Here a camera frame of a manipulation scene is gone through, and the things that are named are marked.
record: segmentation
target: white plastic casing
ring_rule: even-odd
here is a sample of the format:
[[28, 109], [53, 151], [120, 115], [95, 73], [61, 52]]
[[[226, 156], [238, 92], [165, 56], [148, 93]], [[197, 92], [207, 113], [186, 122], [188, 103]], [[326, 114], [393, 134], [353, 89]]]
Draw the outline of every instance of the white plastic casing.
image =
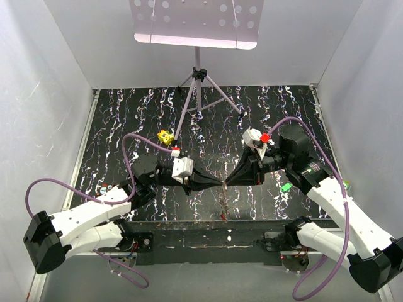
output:
[[[127, 194], [118, 186], [113, 187], [109, 192], [100, 196], [100, 201], [122, 201], [127, 198]], [[52, 214], [55, 218], [52, 224], [55, 231], [61, 231], [60, 242], [62, 246], [71, 244], [71, 242], [86, 230], [99, 225], [109, 219], [128, 213], [131, 209], [131, 203], [122, 203], [115, 205], [106, 205], [88, 201], [69, 211]]]
[[262, 133], [257, 129], [247, 129], [244, 134], [242, 134], [242, 139], [244, 140], [245, 145], [250, 147], [251, 149], [255, 150], [262, 160], [264, 154], [266, 153], [267, 143], [263, 143], [261, 148], [257, 148], [254, 144], [255, 142], [260, 142], [260, 138]]
[[181, 154], [180, 150], [172, 149], [171, 156], [178, 157]]
[[191, 176], [193, 172], [193, 159], [182, 157], [174, 159], [174, 167], [172, 169], [172, 178], [183, 183], [185, 177]]
[[[320, 183], [320, 187], [313, 187], [307, 196], [317, 203], [345, 232], [346, 216], [343, 205], [343, 197], [338, 181], [334, 178], [326, 178]], [[375, 255], [376, 248], [383, 250], [392, 242], [392, 236], [375, 224], [353, 201], [347, 199], [350, 217], [350, 241], [354, 245], [358, 255], [366, 259]]]
[[[312, 247], [313, 249], [323, 253], [334, 261], [339, 260], [341, 250], [343, 249], [344, 239], [320, 228], [316, 223], [310, 222], [303, 225], [297, 232], [300, 243], [305, 247]], [[345, 268], [350, 267], [347, 255], [355, 254], [356, 249], [354, 245], [349, 242], [346, 257], [343, 260]]]
[[66, 258], [101, 247], [116, 247], [122, 241], [121, 232], [113, 222], [90, 228], [71, 240], [71, 250], [66, 253]]

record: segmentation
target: floor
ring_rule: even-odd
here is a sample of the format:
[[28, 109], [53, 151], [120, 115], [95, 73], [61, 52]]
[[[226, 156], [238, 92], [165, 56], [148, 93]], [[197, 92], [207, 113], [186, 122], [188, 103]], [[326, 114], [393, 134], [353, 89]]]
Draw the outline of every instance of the floor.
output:
[[[241, 136], [251, 127], [261, 132], [268, 130], [285, 116], [301, 118], [314, 132], [327, 155], [332, 159], [329, 142], [308, 86], [236, 86], [223, 87], [225, 93], [248, 112], [240, 119], [225, 103], [220, 103], [201, 114], [186, 114], [179, 139], [181, 149], [193, 159], [199, 159], [212, 174], [222, 178], [234, 169], [242, 154]], [[204, 104], [219, 99], [212, 88], [203, 89]], [[192, 105], [196, 104], [193, 95]], [[127, 176], [120, 148], [122, 137], [138, 133], [158, 142], [157, 133], [173, 133], [179, 121], [184, 97], [173, 88], [103, 89], [99, 93], [96, 112], [89, 132], [76, 188], [87, 194], [103, 194], [112, 184]], [[273, 135], [276, 142], [278, 135]], [[170, 158], [156, 152], [139, 140], [128, 146], [132, 162], [138, 154], [154, 152], [160, 161]], [[227, 191], [230, 220], [294, 219], [299, 216], [324, 218], [326, 214], [298, 189], [280, 191], [287, 183], [283, 171], [266, 176], [262, 186], [230, 187]], [[221, 208], [217, 188], [194, 192], [186, 196], [180, 187], [160, 187], [155, 200], [131, 212], [129, 220], [220, 220]], [[72, 207], [83, 203], [74, 196]]]
[[[298, 290], [303, 296], [316, 288], [329, 274], [335, 262], [328, 260], [309, 276]], [[292, 291], [301, 275], [286, 273], [282, 266], [262, 264], [157, 264], [137, 266], [150, 280], [150, 287], [139, 289], [124, 278], [110, 273], [108, 261], [96, 255], [78, 255], [50, 272], [41, 302], [87, 301], [231, 301], [293, 302]], [[135, 274], [130, 274], [143, 282]], [[378, 302], [377, 294], [361, 289], [345, 268], [309, 302]]]

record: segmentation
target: cable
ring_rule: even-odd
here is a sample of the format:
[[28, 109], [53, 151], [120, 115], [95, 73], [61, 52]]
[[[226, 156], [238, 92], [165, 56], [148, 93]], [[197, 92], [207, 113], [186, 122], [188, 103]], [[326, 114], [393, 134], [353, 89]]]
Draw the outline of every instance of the cable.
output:
[[[302, 250], [305, 248], [305, 252], [304, 252], [304, 254], [303, 255], [301, 255], [301, 252], [302, 252]], [[308, 254], [308, 247], [302, 247], [301, 248], [301, 250], [298, 252], [298, 254], [297, 255], [294, 255], [294, 257], [305, 257], [307, 254]]]
[[136, 242], [136, 244], [134, 245], [134, 247], [132, 248], [132, 251], [130, 252], [130, 254], [128, 256], [126, 256], [124, 259], [125, 260], [129, 260], [131, 258], [131, 256], [133, 255], [133, 253], [137, 250], [137, 247], [139, 247], [139, 243]]
[[124, 274], [124, 273], [122, 273], [122, 272], [119, 272], [119, 271], [113, 269], [112, 271], [113, 271], [115, 274], [117, 274], [118, 276], [121, 276], [121, 277], [123, 277], [123, 278], [129, 280], [131, 283], [133, 283], [134, 285], [138, 286], [139, 288], [148, 288], [148, 287], [149, 287], [150, 282], [149, 282], [147, 276], [146, 276], [145, 274], [143, 274], [142, 272], [140, 272], [140, 271], [134, 269], [133, 267], [127, 266], [126, 264], [124, 264], [124, 263], [121, 262], [121, 261], [115, 260], [114, 258], [111, 258], [111, 257], [109, 257], [109, 256], [107, 256], [107, 255], [105, 255], [105, 254], [102, 254], [101, 252], [98, 252], [97, 250], [93, 250], [93, 252], [94, 252], [95, 254], [98, 254], [98, 255], [101, 256], [102, 258], [105, 258], [105, 259], [107, 259], [107, 260], [109, 260], [109, 261], [112, 261], [112, 262], [118, 264], [119, 266], [122, 266], [122, 267], [124, 267], [124, 268], [126, 268], [126, 269], [128, 269], [128, 270], [130, 270], [130, 271], [132, 271], [132, 272], [135, 272], [137, 275], [139, 275], [141, 278], [144, 279], [145, 285], [142, 285], [141, 283], [137, 282], [137, 281], [136, 281], [135, 279], [133, 279], [132, 277], [130, 277], [130, 276], [128, 276], [128, 275], [126, 275], [126, 274]]
[[138, 139], [142, 140], [143, 142], [152, 145], [154, 148], [156, 148], [158, 150], [161, 150], [161, 151], [164, 151], [164, 152], [167, 152], [167, 153], [172, 153], [172, 150], [166, 149], [166, 148], [161, 147], [161, 146], [158, 146], [156, 143], [153, 143], [152, 141], [150, 141], [150, 140], [148, 140], [148, 139], [146, 139], [146, 138], [144, 138], [144, 137], [142, 137], [142, 136], [140, 136], [138, 134], [134, 134], [134, 133], [126, 134], [123, 137], [123, 140], [122, 140], [122, 153], [123, 153], [123, 157], [125, 159], [126, 168], [128, 170], [128, 173], [130, 175], [130, 179], [132, 180], [132, 185], [133, 185], [133, 190], [132, 190], [132, 192], [130, 193], [130, 195], [126, 199], [124, 199], [122, 201], [100, 201], [100, 200], [96, 199], [95, 197], [92, 197], [92, 196], [87, 195], [87, 194], [85, 194], [83, 192], [80, 192], [79, 190], [73, 188], [72, 186], [69, 186], [68, 184], [65, 184], [62, 181], [58, 181], [57, 179], [54, 179], [54, 178], [40, 178], [40, 179], [37, 179], [36, 181], [34, 181], [33, 183], [31, 183], [28, 186], [28, 189], [26, 190], [26, 193], [25, 193], [25, 206], [26, 206], [26, 210], [27, 210], [28, 214], [31, 216], [31, 218], [33, 218], [33, 213], [32, 213], [32, 210], [30, 208], [30, 201], [29, 201], [30, 192], [31, 192], [31, 189], [32, 189], [32, 187], [34, 185], [38, 184], [39, 182], [43, 182], [43, 181], [48, 181], [48, 182], [53, 182], [55, 184], [58, 184], [58, 185], [60, 185], [62, 187], [65, 187], [66, 189], [69, 189], [69, 190], [73, 191], [74, 193], [80, 195], [81, 197], [84, 197], [84, 198], [86, 198], [88, 200], [91, 200], [91, 201], [94, 201], [96, 203], [122, 204], [122, 203], [126, 203], [127, 201], [130, 201], [131, 198], [135, 194], [135, 179], [134, 179], [132, 169], [130, 168], [130, 162], [128, 160], [127, 153], [126, 153], [126, 148], [125, 148], [126, 140], [129, 137], [138, 138]]
[[319, 261], [313, 266], [313, 268], [311, 269], [307, 269], [305, 271], [300, 271], [300, 274], [307, 274], [309, 272], [312, 272], [318, 268], [320, 268], [321, 266], [323, 266], [325, 264], [327, 260], [327, 256], [326, 255], [322, 255], [322, 257], [319, 259]]
[[132, 243], [132, 245], [127, 249], [127, 250], [125, 250], [125, 252], [127, 252], [128, 250], [131, 250], [133, 247], [134, 247], [134, 243], [135, 243], [136, 241], [133, 239], [133, 243]]
[[331, 281], [331, 279], [334, 277], [334, 275], [336, 275], [336, 273], [338, 272], [338, 270], [342, 266], [343, 260], [344, 260], [344, 258], [346, 257], [346, 254], [347, 254], [347, 247], [348, 247], [348, 242], [349, 242], [350, 217], [349, 217], [349, 209], [348, 209], [348, 203], [347, 203], [347, 193], [346, 193], [346, 190], [344, 188], [343, 180], [341, 179], [338, 171], [332, 165], [331, 161], [329, 160], [329, 158], [327, 157], [327, 155], [323, 151], [322, 147], [319, 145], [319, 143], [316, 140], [316, 138], [313, 135], [313, 133], [309, 130], [308, 126], [302, 120], [300, 120], [300, 119], [298, 119], [296, 117], [287, 116], [286, 118], [283, 118], [277, 124], [275, 124], [272, 127], [272, 129], [268, 132], [268, 135], [271, 135], [280, 125], [282, 125], [286, 121], [296, 121], [297, 123], [302, 125], [307, 130], [309, 136], [314, 141], [316, 147], [318, 148], [319, 152], [322, 154], [324, 160], [329, 165], [329, 167], [332, 169], [334, 177], [337, 179], [337, 181], [338, 181], [338, 183], [340, 185], [340, 188], [341, 188], [341, 195], [343, 197], [343, 205], [344, 205], [344, 210], [345, 210], [345, 215], [346, 215], [346, 225], [345, 225], [345, 232], [344, 232], [343, 249], [341, 250], [340, 257], [339, 257], [336, 265], [334, 266], [333, 270], [330, 272], [330, 274], [326, 277], [326, 279], [316, 289], [314, 289], [312, 292], [310, 292], [309, 294], [307, 294], [307, 295], [305, 295], [303, 297], [297, 297], [298, 288], [303, 283], [303, 281], [305, 279], [307, 279], [319, 266], [313, 267], [312, 270], [310, 270], [304, 277], [302, 277], [301, 280], [299, 280], [298, 283], [294, 287], [294, 290], [292, 292], [292, 296], [293, 296], [294, 300], [296, 300], [296, 301], [305, 301], [306, 299], [309, 299], [309, 298], [315, 296], [319, 291], [321, 291]]

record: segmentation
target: white panel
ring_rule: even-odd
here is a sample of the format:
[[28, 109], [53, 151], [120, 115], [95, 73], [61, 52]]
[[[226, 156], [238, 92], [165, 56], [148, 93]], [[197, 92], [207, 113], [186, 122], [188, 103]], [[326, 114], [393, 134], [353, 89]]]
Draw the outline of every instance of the white panel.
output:
[[253, 49], [263, 0], [129, 0], [142, 43]]
[[[195, 64], [191, 47], [136, 42], [128, 0], [45, 2], [93, 88], [177, 86]], [[201, 65], [218, 85], [319, 82], [361, 2], [265, 0], [258, 46], [203, 48]]]
[[[364, 0], [319, 84], [343, 177], [361, 208], [403, 236], [403, 3]], [[390, 283], [403, 301], [403, 276]]]
[[[0, 293], [24, 301], [34, 268], [23, 245], [25, 189], [69, 181], [92, 91], [42, 0], [0, 0]], [[65, 190], [39, 184], [34, 212], [60, 210]]]

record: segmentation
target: metal bracket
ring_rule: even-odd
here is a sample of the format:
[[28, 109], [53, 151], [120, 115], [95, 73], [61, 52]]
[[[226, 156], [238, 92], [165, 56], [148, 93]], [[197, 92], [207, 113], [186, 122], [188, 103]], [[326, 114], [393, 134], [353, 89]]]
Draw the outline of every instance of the metal bracket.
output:
[[203, 82], [206, 76], [207, 76], [207, 70], [202, 68], [200, 70], [196, 70], [196, 67], [193, 68], [192, 77], [195, 78], [196, 80], [201, 80]]
[[318, 83], [310, 83], [310, 84], [309, 84], [309, 89], [310, 89], [310, 90], [317, 89], [317, 86], [318, 86]]
[[146, 253], [152, 252], [154, 246], [154, 234], [153, 233], [134, 233], [133, 239], [139, 243], [136, 252]]
[[183, 183], [185, 177], [191, 176], [193, 172], [193, 159], [182, 157], [174, 159], [174, 167], [172, 169], [172, 178]]

